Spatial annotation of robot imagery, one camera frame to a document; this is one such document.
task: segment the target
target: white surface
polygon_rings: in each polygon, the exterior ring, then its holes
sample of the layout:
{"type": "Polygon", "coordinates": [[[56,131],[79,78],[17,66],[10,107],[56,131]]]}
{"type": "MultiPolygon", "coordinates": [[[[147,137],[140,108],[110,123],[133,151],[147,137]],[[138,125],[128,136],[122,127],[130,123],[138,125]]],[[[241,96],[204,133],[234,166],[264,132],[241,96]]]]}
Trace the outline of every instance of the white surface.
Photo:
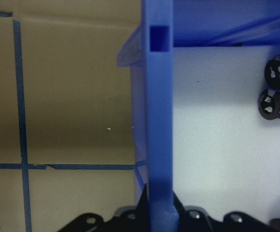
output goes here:
{"type": "Polygon", "coordinates": [[[280,47],[174,49],[174,191],[215,219],[280,217],[280,119],[257,109],[280,47]]]}

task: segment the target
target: blue plastic shelf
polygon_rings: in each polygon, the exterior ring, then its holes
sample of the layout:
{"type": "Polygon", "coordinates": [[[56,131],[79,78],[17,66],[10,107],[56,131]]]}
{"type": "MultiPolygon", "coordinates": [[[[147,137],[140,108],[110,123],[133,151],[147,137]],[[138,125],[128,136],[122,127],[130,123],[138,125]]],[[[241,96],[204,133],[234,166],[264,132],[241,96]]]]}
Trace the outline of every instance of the blue plastic shelf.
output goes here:
{"type": "Polygon", "coordinates": [[[280,1],[143,0],[140,26],[117,55],[131,69],[138,185],[148,186],[152,232],[175,232],[173,47],[280,45],[280,1]]]}

